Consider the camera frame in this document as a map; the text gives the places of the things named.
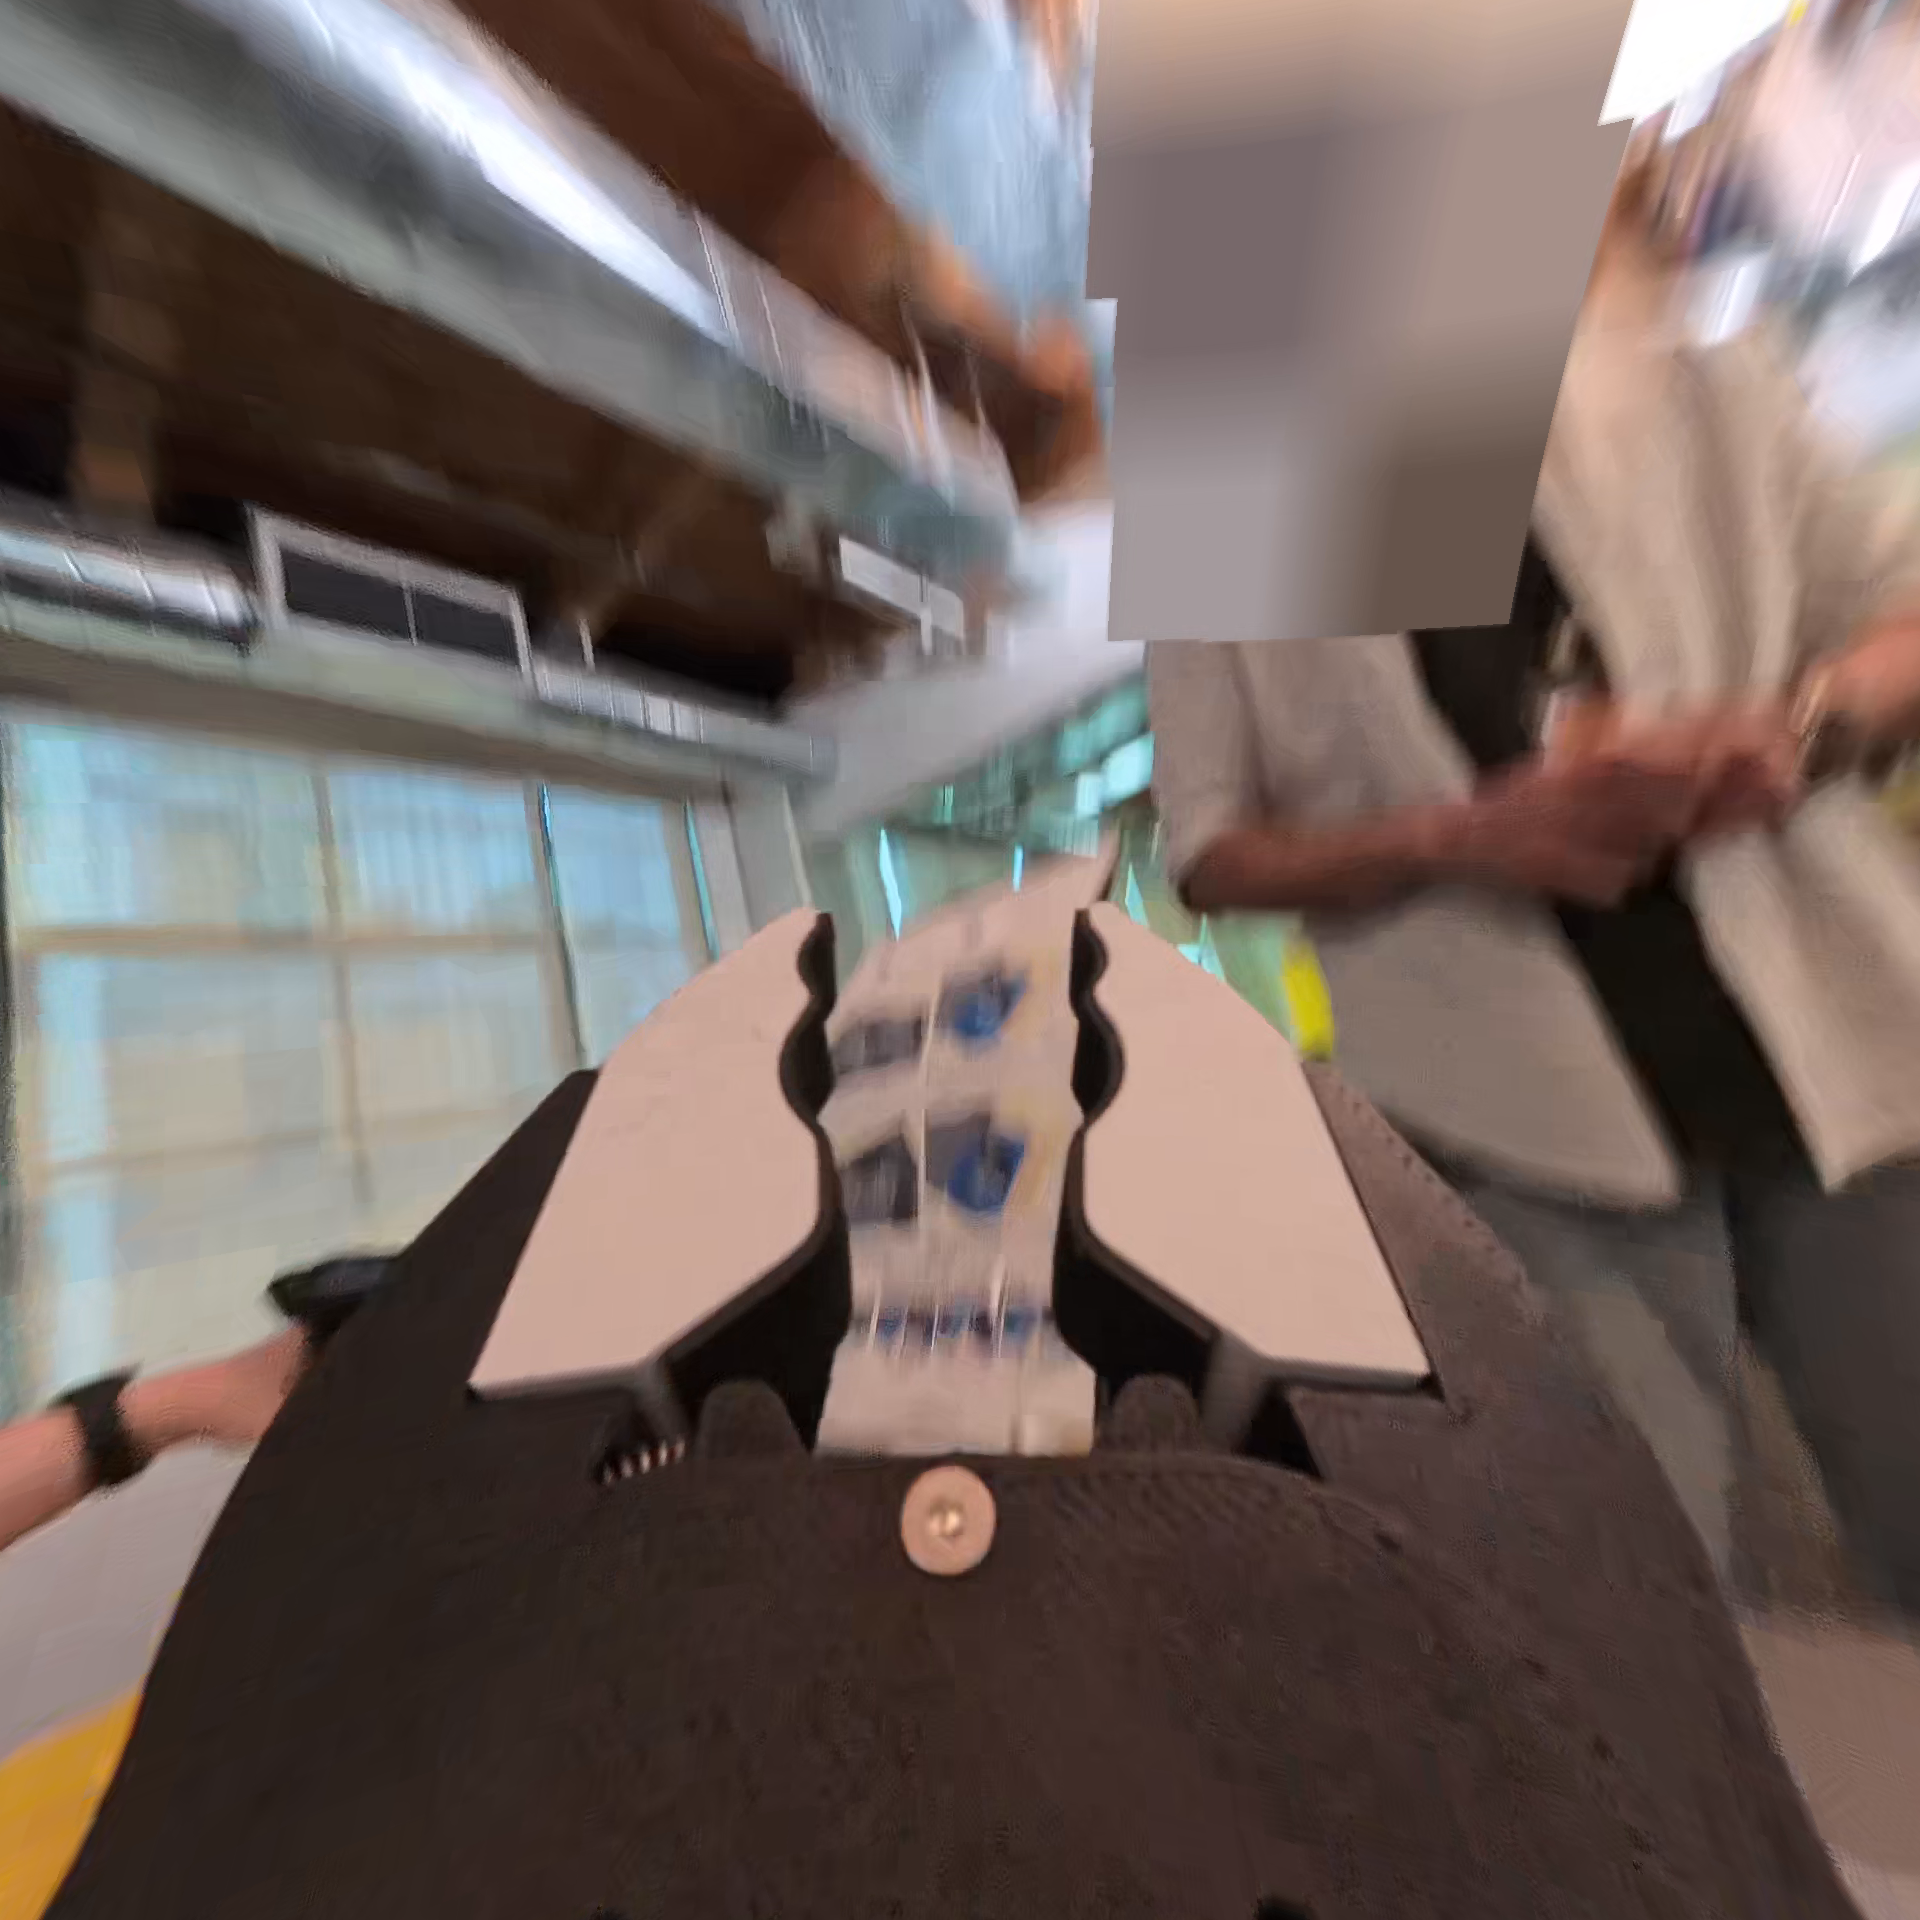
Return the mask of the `person's left hand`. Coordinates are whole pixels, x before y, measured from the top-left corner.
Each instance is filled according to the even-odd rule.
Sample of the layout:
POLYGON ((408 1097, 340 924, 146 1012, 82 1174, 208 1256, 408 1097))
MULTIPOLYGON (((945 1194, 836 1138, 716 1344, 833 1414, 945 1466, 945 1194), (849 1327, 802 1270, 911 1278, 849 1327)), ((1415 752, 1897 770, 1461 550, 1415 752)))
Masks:
POLYGON ((252 1450, 309 1360, 309 1335, 292 1325, 203 1364, 138 1376, 120 1399, 129 1438, 146 1456, 181 1446, 252 1450))

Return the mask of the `black wristband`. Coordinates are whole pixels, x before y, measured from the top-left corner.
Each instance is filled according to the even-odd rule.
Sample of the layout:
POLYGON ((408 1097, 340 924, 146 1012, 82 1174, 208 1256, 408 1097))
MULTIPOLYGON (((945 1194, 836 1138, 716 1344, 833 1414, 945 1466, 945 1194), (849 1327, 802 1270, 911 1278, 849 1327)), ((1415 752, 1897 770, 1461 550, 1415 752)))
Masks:
POLYGON ((127 1413, 127 1396, 138 1368, 97 1376, 72 1385, 51 1404, 65 1414, 80 1442, 80 1495, 91 1497, 120 1487, 154 1461, 154 1450, 138 1440, 127 1413))

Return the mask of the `another person's forearm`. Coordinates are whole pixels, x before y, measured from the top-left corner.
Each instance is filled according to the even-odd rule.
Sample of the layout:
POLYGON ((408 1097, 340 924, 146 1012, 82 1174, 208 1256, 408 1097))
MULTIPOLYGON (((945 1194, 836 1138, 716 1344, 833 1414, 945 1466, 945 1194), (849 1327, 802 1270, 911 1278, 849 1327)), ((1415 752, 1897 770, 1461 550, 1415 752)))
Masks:
POLYGON ((1348 911, 1445 881, 1515 879, 1537 852, 1503 802, 1394 807, 1347 823, 1241 823, 1212 836, 1177 877, 1213 911, 1348 911))

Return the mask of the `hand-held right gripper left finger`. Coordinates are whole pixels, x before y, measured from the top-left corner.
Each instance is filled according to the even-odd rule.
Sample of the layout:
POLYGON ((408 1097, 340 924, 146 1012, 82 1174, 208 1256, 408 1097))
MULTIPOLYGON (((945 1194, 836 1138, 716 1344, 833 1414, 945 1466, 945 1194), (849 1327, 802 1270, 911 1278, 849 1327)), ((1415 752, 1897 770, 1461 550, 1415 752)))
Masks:
POLYGON ((471 1366, 477 1400, 617 1393, 656 1446, 722 1385, 819 1444, 850 1327, 824 1108, 834 932, 797 908, 653 1008, 600 1068, 471 1366))

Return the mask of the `white framed window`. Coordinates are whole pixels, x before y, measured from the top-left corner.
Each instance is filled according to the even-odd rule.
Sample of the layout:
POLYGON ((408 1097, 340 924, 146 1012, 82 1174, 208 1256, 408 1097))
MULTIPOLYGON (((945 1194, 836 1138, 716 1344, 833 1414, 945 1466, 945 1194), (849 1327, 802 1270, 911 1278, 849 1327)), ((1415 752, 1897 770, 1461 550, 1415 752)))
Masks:
POLYGON ((408 1244, 713 954, 692 814, 5 721, 5 1358, 29 1396, 408 1244))

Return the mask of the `person's left forearm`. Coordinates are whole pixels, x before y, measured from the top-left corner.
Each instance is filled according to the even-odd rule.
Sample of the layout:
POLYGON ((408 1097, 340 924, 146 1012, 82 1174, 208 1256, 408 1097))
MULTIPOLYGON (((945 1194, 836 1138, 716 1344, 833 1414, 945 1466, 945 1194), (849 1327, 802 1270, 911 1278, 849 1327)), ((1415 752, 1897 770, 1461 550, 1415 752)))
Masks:
POLYGON ((90 1485, 88 1440, 72 1406, 3 1426, 3 1550, 59 1519, 90 1485))

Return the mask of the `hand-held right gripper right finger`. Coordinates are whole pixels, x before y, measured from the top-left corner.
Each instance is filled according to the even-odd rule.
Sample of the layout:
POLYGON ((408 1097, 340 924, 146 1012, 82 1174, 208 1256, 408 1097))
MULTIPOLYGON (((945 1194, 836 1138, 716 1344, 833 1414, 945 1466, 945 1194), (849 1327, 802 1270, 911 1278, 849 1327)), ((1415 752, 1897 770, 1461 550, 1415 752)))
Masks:
POLYGON ((1297 1389, 1427 1393, 1400 1276, 1282 1032, 1113 903, 1075 918, 1071 1004, 1055 1321, 1098 1400, 1169 1377, 1218 1444, 1303 1454, 1297 1389))

